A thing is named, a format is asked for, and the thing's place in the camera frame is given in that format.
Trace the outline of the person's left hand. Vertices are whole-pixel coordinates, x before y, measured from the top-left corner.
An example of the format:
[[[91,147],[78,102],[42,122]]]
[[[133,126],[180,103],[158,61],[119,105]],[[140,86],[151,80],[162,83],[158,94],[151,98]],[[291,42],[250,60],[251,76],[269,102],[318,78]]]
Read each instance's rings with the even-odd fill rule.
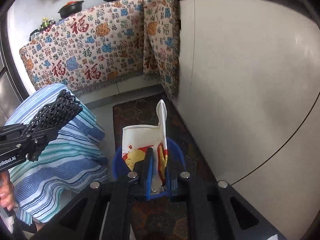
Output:
[[[5,171],[1,173],[1,191],[0,191],[0,197],[1,197],[1,207],[7,208],[8,211],[10,211],[14,205],[14,186],[12,182],[10,181],[10,174],[8,171]]]

